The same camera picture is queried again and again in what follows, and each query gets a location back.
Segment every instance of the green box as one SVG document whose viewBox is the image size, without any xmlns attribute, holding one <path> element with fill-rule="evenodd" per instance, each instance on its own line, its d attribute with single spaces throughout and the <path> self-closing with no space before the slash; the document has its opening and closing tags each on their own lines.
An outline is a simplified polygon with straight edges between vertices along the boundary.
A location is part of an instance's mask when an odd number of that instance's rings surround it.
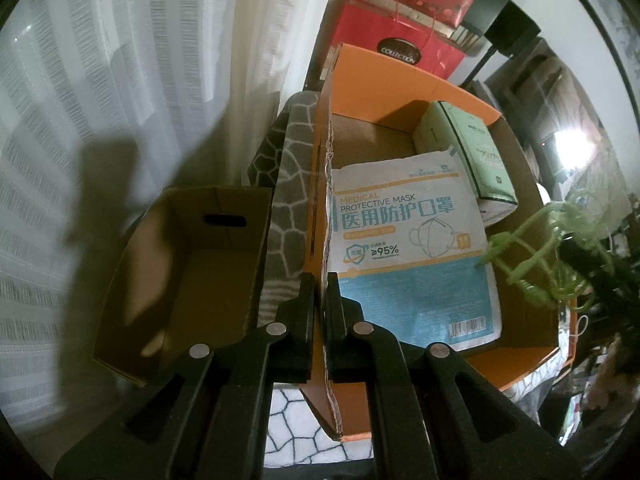
<svg viewBox="0 0 640 480">
<path fill-rule="evenodd" d="M 443 152 L 451 146 L 456 149 L 485 226 L 517 208 L 509 174 L 480 118 L 450 103 L 434 101 L 414 131 L 414 144 L 417 153 Z"/>
</svg>

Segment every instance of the silver screw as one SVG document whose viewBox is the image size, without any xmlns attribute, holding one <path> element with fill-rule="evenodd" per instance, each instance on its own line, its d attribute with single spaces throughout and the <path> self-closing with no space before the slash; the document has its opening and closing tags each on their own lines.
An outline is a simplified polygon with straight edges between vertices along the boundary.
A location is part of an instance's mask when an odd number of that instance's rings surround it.
<svg viewBox="0 0 640 480">
<path fill-rule="evenodd" d="M 209 347 L 204 343 L 197 343 L 189 348 L 189 355 L 194 359 L 202 359 L 209 355 Z"/>
<path fill-rule="evenodd" d="M 443 343 L 436 343 L 435 345 L 431 345 L 429 351 L 431 352 L 432 356 L 437 357 L 438 359 L 444 359 L 450 354 L 449 347 Z"/>
<path fill-rule="evenodd" d="M 287 331 L 287 326 L 284 323 L 269 323 L 267 325 L 267 334 L 269 335 L 282 335 Z"/>
<path fill-rule="evenodd" d="M 359 335 L 369 335 L 373 332 L 373 325 L 366 321 L 359 321 L 353 325 L 353 331 Z"/>
</svg>

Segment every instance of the box handle hole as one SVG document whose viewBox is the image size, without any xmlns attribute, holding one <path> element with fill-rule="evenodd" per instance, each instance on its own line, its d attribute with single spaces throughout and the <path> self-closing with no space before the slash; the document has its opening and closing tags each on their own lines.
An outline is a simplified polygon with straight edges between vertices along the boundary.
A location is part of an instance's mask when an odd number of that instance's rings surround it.
<svg viewBox="0 0 640 480">
<path fill-rule="evenodd" d="M 246 227 L 246 218 L 242 215 L 206 214 L 202 220 L 207 225 L 219 227 Z"/>
</svg>

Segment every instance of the picture frame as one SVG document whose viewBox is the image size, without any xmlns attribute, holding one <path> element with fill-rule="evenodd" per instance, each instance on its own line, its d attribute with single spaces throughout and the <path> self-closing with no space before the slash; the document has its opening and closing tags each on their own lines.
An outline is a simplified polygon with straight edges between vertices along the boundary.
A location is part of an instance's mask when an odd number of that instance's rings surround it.
<svg viewBox="0 0 640 480">
<path fill-rule="evenodd" d="M 640 134 L 640 21 L 630 0 L 579 0 L 618 67 Z"/>
</svg>

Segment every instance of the brown cardboard box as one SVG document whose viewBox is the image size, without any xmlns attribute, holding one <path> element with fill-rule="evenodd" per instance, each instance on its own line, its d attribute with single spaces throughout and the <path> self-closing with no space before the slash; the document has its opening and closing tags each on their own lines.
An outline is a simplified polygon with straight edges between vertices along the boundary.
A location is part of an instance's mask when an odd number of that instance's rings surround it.
<svg viewBox="0 0 640 480">
<path fill-rule="evenodd" d="M 255 326 L 271 190 L 164 191 L 131 236 L 104 303 L 94 358 L 136 384 L 195 343 Z"/>
<path fill-rule="evenodd" d="M 412 132 L 429 102 L 443 100 L 479 116 L 494 138 L 513 182 L 519 206 L 494 224 L 489 235 L 513 230 L 542 207 L 524 154 L 504 118 L 468 92 L 401 61 L 344 44 L 338 49 L 316 111 L 305 270 L 321 283 L 326 256 L 326 177 L 330 168 L 415 155 Z M 526 233 L 533 247 L 547 240 L 542 225 Z M 508 265 L 528 253 L 513 248 Z M 541 274 L 530 277 L 543 281 Z M 502 335 L 498 341 L 463 352 L 468 361 L 501 390 L 529 374 L 558 352 L 558 311 L 535 308 L 521 291 L 496 272 Z M 326 378 L 321 330 L 316 323 L 312 379 L 301 386 L 314 412 L 334 436 L 357 440 L 370 434 L 363 384 L 334 384 Z"/>
</svg>

